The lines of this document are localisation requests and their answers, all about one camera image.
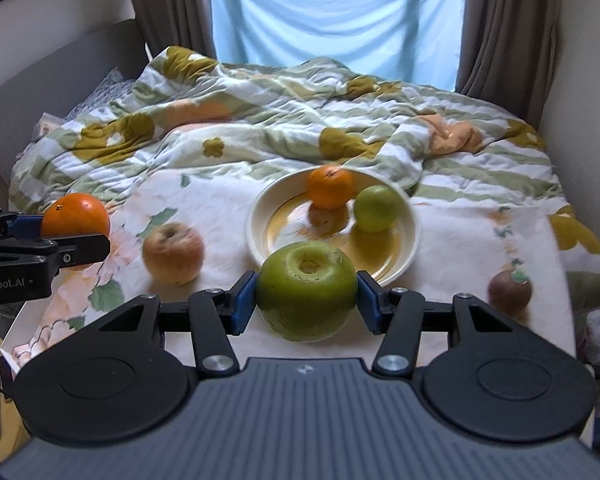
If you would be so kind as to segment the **large green apple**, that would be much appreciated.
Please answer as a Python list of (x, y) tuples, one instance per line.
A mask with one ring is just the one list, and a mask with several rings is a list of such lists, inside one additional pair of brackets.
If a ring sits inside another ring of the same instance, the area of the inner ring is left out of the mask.
[(272, 252), (257, 280), (257, 305), (271, 330), (290, 341), (336, 334), (355, 307), (351, 259), (325, 242), (297, 242)]

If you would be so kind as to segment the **patterned grey pillow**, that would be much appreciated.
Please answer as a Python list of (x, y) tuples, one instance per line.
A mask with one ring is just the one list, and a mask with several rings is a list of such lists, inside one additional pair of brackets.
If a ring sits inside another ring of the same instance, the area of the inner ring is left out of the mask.
[(65, 121), (70, 122), (80, 115), (91, 113), (92, 110), (107, 106), (113, 100), (127, 96), (134, 82), (133, 78), (126, 79), (117, 67), (113, 68), (83, 101), (70, 110)]

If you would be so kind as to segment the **brown kiwi with sticker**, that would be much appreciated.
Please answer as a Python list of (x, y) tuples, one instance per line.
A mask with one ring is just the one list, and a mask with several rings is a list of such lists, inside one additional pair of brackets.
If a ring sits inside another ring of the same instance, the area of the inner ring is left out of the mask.
[(528, 307), (532, 292), (530, 278), (524, 271), (503, 270), (498, 272), (488, 285), (489, 304), (514, 318)]

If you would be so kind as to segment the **floral green striped duvet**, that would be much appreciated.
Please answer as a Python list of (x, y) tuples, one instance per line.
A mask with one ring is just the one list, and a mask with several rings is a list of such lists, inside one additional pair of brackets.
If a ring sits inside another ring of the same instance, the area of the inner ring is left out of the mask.
[(542, 209), (573, 310), (600, 307), (600, 241), (574, 214), (535, 128), (492, 103), (330, 58), (280, 68), (168, 47), (124, 90), (30, 143), (12, 168), (9, 203), (35, 214), (82, 192), (119, 205), (161, 169), (272, 180), (328, 162), (420, 200)]

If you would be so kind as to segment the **right brown curtain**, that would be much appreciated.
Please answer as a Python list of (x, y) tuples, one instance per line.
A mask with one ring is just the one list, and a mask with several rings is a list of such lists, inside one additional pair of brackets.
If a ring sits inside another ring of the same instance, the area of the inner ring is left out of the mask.
[(465, 0), (455, 90), (536, 127), (553, 80), (560, 0)]

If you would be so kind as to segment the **yellow red apple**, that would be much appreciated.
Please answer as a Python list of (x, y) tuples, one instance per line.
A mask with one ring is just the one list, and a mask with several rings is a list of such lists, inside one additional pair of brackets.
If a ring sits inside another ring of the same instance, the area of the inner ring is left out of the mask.
[(182, 222), (153, 229), (142, 247), (143, 262), (152, 278), (180, 286), (196, 280), (204, 263), (201, 235)]

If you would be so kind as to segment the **cream ceramic bowl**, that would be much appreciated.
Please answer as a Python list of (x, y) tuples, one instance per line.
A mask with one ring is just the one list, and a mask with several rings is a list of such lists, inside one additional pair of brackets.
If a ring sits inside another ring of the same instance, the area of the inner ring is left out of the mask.
[(415, 260), (422, 228), (407, 195), (389, 180), (361, 168), (352, 168), (354, 192), (382, 185), (400, 198), (392, 225), (367, 233), (355, 223), (349, 200), (335, 210), (316, 209), (306, 196), (311, 169), (287, 174), (266, 186), (252, 203), (246, 240), (252, 260), (264, 263), (272, 252), (295, 242), (320, 240), (342, 250), (358, 270), (367, 271), (381, 285), (400, 280)]

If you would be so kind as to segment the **brown curtain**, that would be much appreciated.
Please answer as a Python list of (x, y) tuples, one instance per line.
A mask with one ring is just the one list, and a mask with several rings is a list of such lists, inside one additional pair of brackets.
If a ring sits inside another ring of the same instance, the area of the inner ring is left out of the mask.
[(536, 127), (553, 80), (560, 0), (465, 0), (455, 90)]
[(211, 0), (131, 0), (149, 51), (189, 48), (215, 58)]

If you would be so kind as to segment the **grey bed headboard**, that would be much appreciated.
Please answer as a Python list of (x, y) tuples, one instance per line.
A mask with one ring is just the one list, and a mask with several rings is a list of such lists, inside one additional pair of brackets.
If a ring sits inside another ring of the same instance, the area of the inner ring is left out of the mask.
[(148, 63), (134, 20), (109, 25), (35, 62), (0, 87), (0, 176), (8, 182), (16, 155), (43, 113), (66, 116), (114, 68), (135, 79)]

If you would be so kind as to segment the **light blue window cloth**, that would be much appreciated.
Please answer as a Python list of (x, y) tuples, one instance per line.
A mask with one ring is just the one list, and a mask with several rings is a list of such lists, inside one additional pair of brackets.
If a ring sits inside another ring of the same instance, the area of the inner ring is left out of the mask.
[(223, 62), (326, 56), (358, 74), (455, 87), (465, 0), (211, 0)]

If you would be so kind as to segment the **orange in bowl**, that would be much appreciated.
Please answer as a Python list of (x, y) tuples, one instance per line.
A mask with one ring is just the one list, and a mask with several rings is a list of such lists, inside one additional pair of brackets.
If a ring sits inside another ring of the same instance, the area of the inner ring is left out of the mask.
[(355, 192), (354, 177), (340, 166), (325, 165), (314, 169), (306, 181), (306, 196), (317, 208), (337, 209)]

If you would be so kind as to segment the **small green apple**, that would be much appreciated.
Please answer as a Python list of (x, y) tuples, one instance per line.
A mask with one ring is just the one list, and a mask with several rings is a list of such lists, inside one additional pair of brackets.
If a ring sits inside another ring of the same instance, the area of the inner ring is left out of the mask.
[(355, 222), (360, 230), (367, 233), (379, 233), (391, 228), (402, 209), (400, 195), (383, 184), (363, 188), (353, 203)]

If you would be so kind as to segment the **left brown curtain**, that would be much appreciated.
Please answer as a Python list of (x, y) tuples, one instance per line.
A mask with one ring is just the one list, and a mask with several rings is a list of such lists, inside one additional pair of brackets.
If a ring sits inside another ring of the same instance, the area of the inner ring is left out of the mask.
[(131, 0), (149, 51), (189, 48), (215, 58), (211, 0)]

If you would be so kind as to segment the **large orange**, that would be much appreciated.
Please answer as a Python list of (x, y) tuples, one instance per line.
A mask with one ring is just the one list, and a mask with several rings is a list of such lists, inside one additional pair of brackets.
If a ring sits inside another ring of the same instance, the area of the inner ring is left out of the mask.
[(88, 234), (109, 235), (110, 220), (104, 204), (85, 193), (70, 193), (44, 211), (41, 236), (44, 238)]

